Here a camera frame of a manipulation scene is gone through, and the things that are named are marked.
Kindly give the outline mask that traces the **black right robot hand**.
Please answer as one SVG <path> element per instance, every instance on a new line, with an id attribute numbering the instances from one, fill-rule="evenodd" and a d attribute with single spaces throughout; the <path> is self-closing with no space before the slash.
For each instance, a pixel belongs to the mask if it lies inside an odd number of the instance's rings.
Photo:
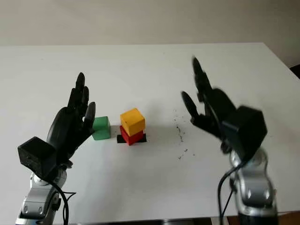
<path id="1" fill-rule="evenodd" d="M 228 154 L 233 148 L 225 137 L 221 124 L 230 113 L 236 110 L 236 107 L 225 92 L 211 86 L 207 74 L 195 56 L 192 57 L 192 67 L 197 98 L 200 103 L 204 104 L 204 114 L 198 113 L 192 98 L 185 91 L 182 91 L 181 97 L 191 115 L 190 121 L 194 126 L 218 138 L 221 141 L 220 149 L 222 153 Z"/>

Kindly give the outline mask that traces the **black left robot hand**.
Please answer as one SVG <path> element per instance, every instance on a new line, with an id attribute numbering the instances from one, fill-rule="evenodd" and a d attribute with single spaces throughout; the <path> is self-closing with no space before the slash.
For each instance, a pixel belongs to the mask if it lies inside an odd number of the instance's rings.
<path id="1" fill-rule="evenodd" d="M 85 76 L 79 73 L 67 106 L 61 108 L 50 127 L 46 142 L 57 151 L 57 164 L 72 167 L 70 158 L 93 133 L 96 103 L 89 102 Z"/>

